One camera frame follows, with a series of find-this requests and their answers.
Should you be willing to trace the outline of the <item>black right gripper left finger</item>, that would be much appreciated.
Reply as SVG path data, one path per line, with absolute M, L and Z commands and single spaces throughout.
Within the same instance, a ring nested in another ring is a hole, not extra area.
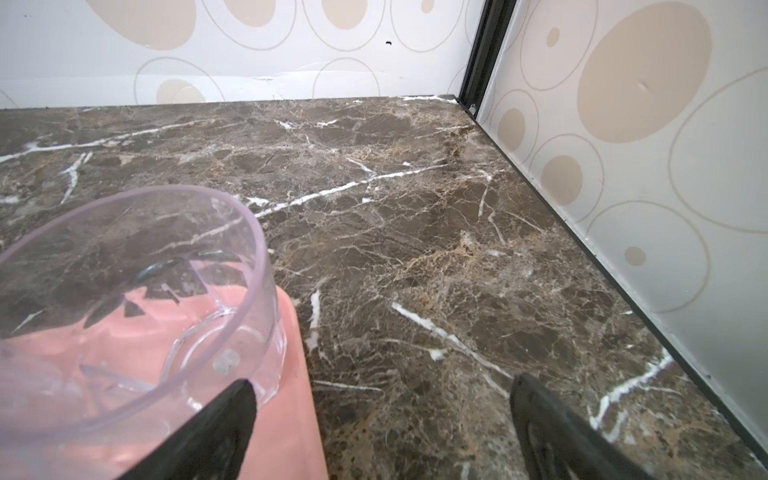
M 251 382 L 236 380 L 121 478 L 236 479 L 256 417 Z

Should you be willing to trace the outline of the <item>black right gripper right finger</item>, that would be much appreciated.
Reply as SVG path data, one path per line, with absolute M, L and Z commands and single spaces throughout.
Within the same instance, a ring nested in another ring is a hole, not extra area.
M 649 479 L 536 377 L 519 374 L 509 398 L 531 479 Z

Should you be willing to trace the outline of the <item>pink plastic tray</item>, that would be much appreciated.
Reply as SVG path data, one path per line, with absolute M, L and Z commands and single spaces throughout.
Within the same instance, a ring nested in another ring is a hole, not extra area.
M 324 479 L 327 466 L 295 307 L 276 295 L 281 329 L 253 377 L 261 393 L 254 431 L 240 475 L 244 479 Z M 38 432 L 46 421 L 79 421 L 87 414 L 152 393 L 160 363 L 175 352 L 191 362 L 213 341 L 203 317 L 211 295 L 179 301 L 149 299 L 143 289 L 93 328 L 82 323 L 28 332 L 1 343 L 1 467 L 5 479 L 114 479 L 136 465 L 232 381 L 265 335 L 243 327 L 233 346 L 218 354 L 203 379 L 175 395 L 158 413 L 139 412 L 126 425 L 61 444 L 23 447 L 11 430 Z M 281 361 L 279 387 L 266 396 L 266 376 Z

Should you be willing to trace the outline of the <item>clear tall faceted glass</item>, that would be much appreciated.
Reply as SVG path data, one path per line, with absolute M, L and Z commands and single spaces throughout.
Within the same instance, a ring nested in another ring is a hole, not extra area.
M 260 405 L 286 339 L 264 231 L 233 196 L 142 187 L 1 256 L 1 444 L 148 441 L 232 382 Z

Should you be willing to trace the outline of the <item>black corner frame post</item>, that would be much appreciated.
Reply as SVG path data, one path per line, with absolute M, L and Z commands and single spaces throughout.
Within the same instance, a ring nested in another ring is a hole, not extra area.
M 465 69 L 458 104 L 476 119 L 517 2 L 486 0 Z

